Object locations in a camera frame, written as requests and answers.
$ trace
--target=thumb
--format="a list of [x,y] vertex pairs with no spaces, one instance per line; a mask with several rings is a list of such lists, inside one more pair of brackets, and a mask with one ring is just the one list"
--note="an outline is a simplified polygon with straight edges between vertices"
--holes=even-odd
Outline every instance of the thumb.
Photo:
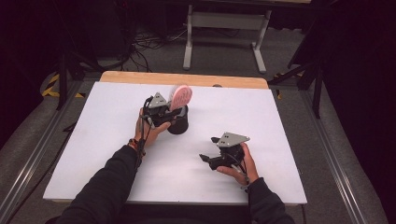
[[159,127],[157,127],[156,129],[154,129],[153,131],[155,131],[156,134],[159,134],[163,131],[165,131],[166,129],[168,129],[171,126],[171,122],[165,122],[162,125],[160,125]]

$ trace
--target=black cup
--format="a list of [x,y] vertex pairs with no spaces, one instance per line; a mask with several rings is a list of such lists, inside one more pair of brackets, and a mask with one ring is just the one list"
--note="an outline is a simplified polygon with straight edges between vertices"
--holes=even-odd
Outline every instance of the black cup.
[[172,121],[172,125],[168,128],[168,132],[172,134],[181,134],[189,129],[189,120],[187,114],[189,113],[189,107],[184,106],[181,113]]

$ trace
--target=white table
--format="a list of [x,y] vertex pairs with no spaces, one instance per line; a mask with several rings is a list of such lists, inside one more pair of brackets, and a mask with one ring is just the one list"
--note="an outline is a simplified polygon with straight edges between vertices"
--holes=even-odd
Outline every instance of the white table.
[[[113,153],[134,135],[139,108],[171,85],[94,84],[78,124],[60,158],[44,199],[71,201]],[[216,156],[213,136],[250,137],[259,175],[286,204],[306,203],[290,146],[269,90],[192,87],[189,129],[161,134],[147,148],[127,203],[247,204],[233,178],[212,171],[199,154]]]

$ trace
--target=finger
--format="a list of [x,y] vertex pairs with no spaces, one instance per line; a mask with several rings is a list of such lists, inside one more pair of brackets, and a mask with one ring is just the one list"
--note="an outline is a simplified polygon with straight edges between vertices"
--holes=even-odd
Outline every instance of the finger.
[[251,158],[250,151],[248,149],[248,145],[246,143],[241,143],[241,147],[242,147],[242,149],[245,152],[245,157],[250,157]]
[[238,182],[241,185],[246,185],[247,183],[245,178],[233,168],[226,166],[219,166],[216,170],[222,174],[232,176],[236,180],[236,182]]
[[225,175],[230,175],[234,178],[237,178],[239,176],[238,172],[235,171],[235,169],[227,167],[227,166],[219,166],[216,171],[225,174]]
[[162,125],[160,125],[159,127],[155,128],[153,131],[156,134],[159,134],[159,133],[165,131],[166,129],[168,129],[170,126],[171,126],[171,122],[165,122]]

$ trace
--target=person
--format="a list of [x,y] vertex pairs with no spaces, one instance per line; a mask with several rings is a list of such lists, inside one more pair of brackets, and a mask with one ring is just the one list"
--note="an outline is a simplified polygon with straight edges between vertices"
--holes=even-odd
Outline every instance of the person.
[[[142,136],[137,120],[134,139]],[[158,135],[171,126],[165,122],[161,126],[150,130],[144,122],[144,135],[146,136],[145,148],[151,146]],[[268,189],[262,177],[259,177],[248,145],[241,144],[245,152],[245,165],[250,185],[247,188],[248,204],[251,218],[258,223],[294,223],[286,214],[285,205],[279,197]],[[84,186],[76,199],[64,209],[62,215],[56,218],[57,224],[77,223],[115,223],[117,216],[124,206],[131,191],[136,176],[136,164],[141,162],[138,157],[136,141],[130,141],[106,162]],[[220,166],[218,172],[230,175],[241,185],[246,185],[246,179],[234,169]]]

